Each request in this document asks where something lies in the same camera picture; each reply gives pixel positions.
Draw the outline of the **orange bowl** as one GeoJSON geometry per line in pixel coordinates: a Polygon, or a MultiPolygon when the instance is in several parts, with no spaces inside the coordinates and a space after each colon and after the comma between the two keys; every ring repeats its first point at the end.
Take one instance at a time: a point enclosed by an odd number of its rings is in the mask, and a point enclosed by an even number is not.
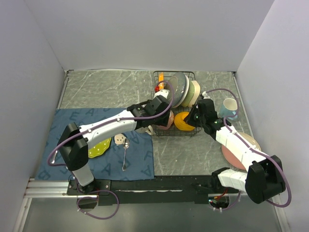
{"type": "Polygon", "coordinates": [[[181,131],[193,131],[195,127],[188,125],[184,119],[189,115],[189,112],[180,112],[174,117],[174,125],[181,131]]]}

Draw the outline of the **green square panda dish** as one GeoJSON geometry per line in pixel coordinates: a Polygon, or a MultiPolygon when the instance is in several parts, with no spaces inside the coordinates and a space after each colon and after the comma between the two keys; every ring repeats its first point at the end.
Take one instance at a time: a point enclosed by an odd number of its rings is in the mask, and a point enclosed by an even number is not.
{"type": "Polygon", "coordinates": [[[191,99],[193,98],[195,93],[195,87],[192,81],[189,82],[189,89],[188,92],[183,100],[183,102],[181,103],[182,107],[187,107],[191,101],[191,99]]]}

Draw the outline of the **pink plastic cup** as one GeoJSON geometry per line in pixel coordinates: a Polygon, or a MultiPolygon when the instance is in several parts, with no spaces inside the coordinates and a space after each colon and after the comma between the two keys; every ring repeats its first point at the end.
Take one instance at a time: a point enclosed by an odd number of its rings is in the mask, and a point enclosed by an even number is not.
{"type": "Polygon", "coordinates": [[[172,126],[173,122],[174,122],[174,113],[173,111],[170,111],[168,124],[166,126],[157,126],[157,128],[160,130],[168,130],[172,126]]]}

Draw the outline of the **light blue mug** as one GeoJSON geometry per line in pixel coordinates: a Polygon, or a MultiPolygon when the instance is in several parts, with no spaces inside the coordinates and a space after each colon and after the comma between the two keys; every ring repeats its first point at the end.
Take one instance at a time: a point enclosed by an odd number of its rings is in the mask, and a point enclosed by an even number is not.
{"type": "Polygon", "coordinates": [[[228,120],[237,120],[237,101],[233,98],[226,98],[221,105],[219,117],[227,117],[228,120]]]}

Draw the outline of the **cream square cartoon dish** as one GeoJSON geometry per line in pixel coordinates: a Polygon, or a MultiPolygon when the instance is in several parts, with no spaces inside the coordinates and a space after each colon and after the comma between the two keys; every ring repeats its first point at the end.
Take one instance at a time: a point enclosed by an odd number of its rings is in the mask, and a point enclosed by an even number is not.
{"type": "Polygon", "coordinates": [[[191,101],[188,104],[189,107],[192,107],[196,103],[200,95],[200,84],[196,80],[193,80],[192,83],[194,86],[194,94],[193,94],[191,101]]]}

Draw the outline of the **orange polka dot plate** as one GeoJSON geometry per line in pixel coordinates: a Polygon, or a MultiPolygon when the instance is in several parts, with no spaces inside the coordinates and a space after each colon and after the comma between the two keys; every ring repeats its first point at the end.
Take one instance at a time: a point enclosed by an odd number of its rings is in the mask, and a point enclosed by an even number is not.
{"type": "Polygon", "coordinates": [[[163,81],[163,80],[164,80],[164,73],[161,72],[161,73],[159,73],[158,81],[161,82],[161,81],[163,81]]]}

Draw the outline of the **blue floral plate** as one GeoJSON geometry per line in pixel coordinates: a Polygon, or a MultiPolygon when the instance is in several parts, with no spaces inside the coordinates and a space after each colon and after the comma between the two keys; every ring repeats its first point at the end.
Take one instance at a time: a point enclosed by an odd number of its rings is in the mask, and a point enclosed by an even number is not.
{"type": "Polygon", "coordinates": [[[165,84],[165,89],[169,90],[168,100],[172,98],[172,90],[174,93],[174,99],[172,101],[172,107],[176,108],[181,103],[181,98],[184,93],[186,78],[183,72],[176,72],[169,80],[169,84],[165,84]]]}

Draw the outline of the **teal rim white plate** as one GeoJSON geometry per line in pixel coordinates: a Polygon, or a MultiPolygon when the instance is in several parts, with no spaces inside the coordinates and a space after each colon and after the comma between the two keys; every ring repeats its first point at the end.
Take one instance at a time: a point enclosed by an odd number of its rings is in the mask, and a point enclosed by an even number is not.
{"type": "Polygon", "coordinates": [[[190,87],[190,80],[189,80],[188,76],[185,75],[185,78],[186,78],[186,85],[185,85],[184,93],[183,93],[183,95],[182,95],[181,103],[180,103],[180,105],[181,105],[182,107],[186,107],[185,104],[184,104],[183,102],[184,102],[184,100],[185,100],[185,98],[186,98],[186,96],[187,96],[187,94],[188,94],[189,87],[190,87]]]}

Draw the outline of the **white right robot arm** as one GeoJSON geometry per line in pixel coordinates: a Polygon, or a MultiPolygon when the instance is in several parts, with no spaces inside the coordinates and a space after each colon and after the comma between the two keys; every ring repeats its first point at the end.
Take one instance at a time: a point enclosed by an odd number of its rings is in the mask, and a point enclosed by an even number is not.
{"type": "Polygon", "coordinates": [[[221,168],[212,173],[211,188],[223,192],[227,187],[246,192],[254,203],[262,203],[286,190],[280,171],[281,160],[269,156],[250,145],[229,121],[219,118],[211,99],[201,99],[191,109],[185,122],[201,127],[221,145],[225,146],[242,165],[245,172],[221,168]]]}

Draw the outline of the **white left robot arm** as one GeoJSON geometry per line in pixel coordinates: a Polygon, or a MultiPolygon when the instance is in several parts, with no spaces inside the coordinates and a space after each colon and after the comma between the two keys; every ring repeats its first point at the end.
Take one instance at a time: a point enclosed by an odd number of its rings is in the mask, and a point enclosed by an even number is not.
{"type": "Polygon", "coordinates": [[[118,134],[146,128],[150,125],[166,125],[173,99],[157,95],[152,100],[133,104],[120,113],[96,123],[66,126],[55,151],[59,151],[65,166],[75,177],[77,189],[91,194],[96,181],[88,164],[88,150],[98,143],[118,134]]]}

